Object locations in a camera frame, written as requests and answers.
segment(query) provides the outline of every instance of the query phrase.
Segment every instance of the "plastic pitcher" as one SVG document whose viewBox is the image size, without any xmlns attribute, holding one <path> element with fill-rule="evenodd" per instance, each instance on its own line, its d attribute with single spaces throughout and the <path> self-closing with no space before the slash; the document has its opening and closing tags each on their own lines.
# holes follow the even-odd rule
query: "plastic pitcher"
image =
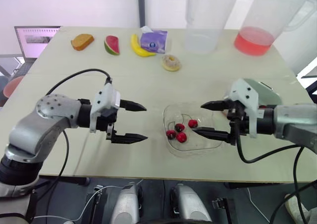
<svg viewBox="0 0 317 224">
<path fill-rule="evenodd" d="M 205 54 L 216 48 L 236 0 L 187 0 L 185 48 Z"/>
<path fill-rule="evenodd" d="M 311 10 L 292 25 L 305 2 L 312 4 Z M 264 55 L 283 31 L 298 28 L 315 10 L 316 0 L 254 0 L 234 45 L 245 54 Z"/>
</svg>

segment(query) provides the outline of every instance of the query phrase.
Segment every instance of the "laptop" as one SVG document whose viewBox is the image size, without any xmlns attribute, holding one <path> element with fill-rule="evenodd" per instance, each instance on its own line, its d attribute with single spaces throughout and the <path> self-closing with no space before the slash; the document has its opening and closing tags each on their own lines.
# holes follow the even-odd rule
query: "laptop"
<svg viewBox="0 0 317 224">
<path fill-rule="evenodd" d="M 15 73 L 14 78 L 26 75 L 59 28 L 60 26 L 14 27 L 25 61 Z"/>
</svg>

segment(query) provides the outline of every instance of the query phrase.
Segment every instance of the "red cherry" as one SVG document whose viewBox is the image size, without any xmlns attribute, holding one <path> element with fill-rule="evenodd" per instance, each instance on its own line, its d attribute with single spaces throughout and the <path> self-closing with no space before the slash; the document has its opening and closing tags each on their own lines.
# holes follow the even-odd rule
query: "red cherry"
<svg viewBox="0 0 317 224">
<path fill-rule="evenodd" d="M 197 127 L 197 126 L 198 126 L 197 120 L 195 120 L 195 119 L 190 119 L 190 120 L 188 121 L 188 126 L 189 126 L 190 128 Z"/>
<path fill-rule="evenodd" d="M 175 125 L 175 130 L 176 130 L 177 132 L 181 132 L 181 131 L 183 131 L 184 129 L 185 129 L 185 126 L 184 126 L 183 124 L 181 124 L 181 123 L 178 123 L 178 124 Z"/>
<path fill-rule="evenodd" d="M 166 136 L 169 140 L 173 140 L 176 137 L 176 132 L 174 130 L 166 131 Z"/>
<path fill-rule="evenodd" d="M 187 136 L 184 132 L 180 132 L 177 134 L 176 139 L 180 142 L 183 143 L 187 140 Z"/>
</svg>

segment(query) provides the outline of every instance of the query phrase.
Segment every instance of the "red object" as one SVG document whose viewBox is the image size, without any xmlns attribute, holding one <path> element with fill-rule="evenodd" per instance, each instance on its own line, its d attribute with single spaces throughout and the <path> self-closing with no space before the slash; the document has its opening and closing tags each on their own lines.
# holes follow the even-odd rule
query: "red object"
<svg viewBox="0 0 317 224">
<path fill-rule="evenodd" d="M 119 55 L 119 39 L 116 36 L 107 36 L 105 39 L 106 51 L 112 55 Z"/>
<path fill-rule="evenodd" d="M 244 27 L 239 31 L 234 46 L 247 55 L 262 56 L 273 42 L 274 37 L 269 32 L 257 27 Z"/>
<path fill-rule="evenodd" d="M 168 130 L 166 131 L 166 136 L 169 140 L 173 140 L 176 137 L 176 131 Z"/>
<path fill-rule="evenodd" d="M 181 124 L 181 123 L 178 123 L 178 124 L 175 125 L 175 130 L 176 130 L 177 132 L 181 132 L 181 131 L 183 131 L 184 129 L 185 129 L 185 126 L 184 126 L 183 124 Z"/>
<path fill-rule="evenodd" d="M 190 119 L 190 120 L 188 121 L 188 126 L 189 126 L 190 128 L 197 127 L 197 126 L 198 126 L 197 120 L 195 120 L 195 119 Z"/>
<path fill-rule="evenodd" d="M 177 134 L 176 139 L 180 142 L 183 143 L 185 141 L 187 141 L 187 136 L 184 132 L 180 132 Z"/>
<path fill-rule="evenodd" d="M 14 90 L 23 78 L 24 76 L 20 76 L 15 79 L 12 79 L 3 89 L 3 95 L 5 95 L 7 98 L 10 98 L 11 94 L 13 94 Z"/>
</svg>

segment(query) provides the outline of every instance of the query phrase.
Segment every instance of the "plastic bowl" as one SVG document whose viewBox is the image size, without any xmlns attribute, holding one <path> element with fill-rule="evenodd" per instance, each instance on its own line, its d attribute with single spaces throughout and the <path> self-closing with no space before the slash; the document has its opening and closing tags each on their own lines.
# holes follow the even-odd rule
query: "plastic bowl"
<svg viewBox="0 0 317 224">
<path fill-rule="evenodd" d="M 218 119 L 225 119 L 226 117 L 221 112 L 216 112 Z M 222 141 L 210 140 L 203 136 L 198 135 L 188 126 L 190 119 L 195 119 L 198 126 L 213 127 L 216 130 L 219 127 L 214 122 L 215 112 L 200 108 L 196 103 L 179 103 L 167 106 L 163 112 L 163 125 L 164 131 L 174 130 L 177 123 L 182 123 L 185 126 L 183 132 L 187 136 L 187 141 L 180 143 L 176 138 L 169 140 L 166 137 L 167 147 L 169 151 L 179 157 L 187 157 L 191 155 L 204 154 L 212 152 L 222 145 Z"/>
</svg>

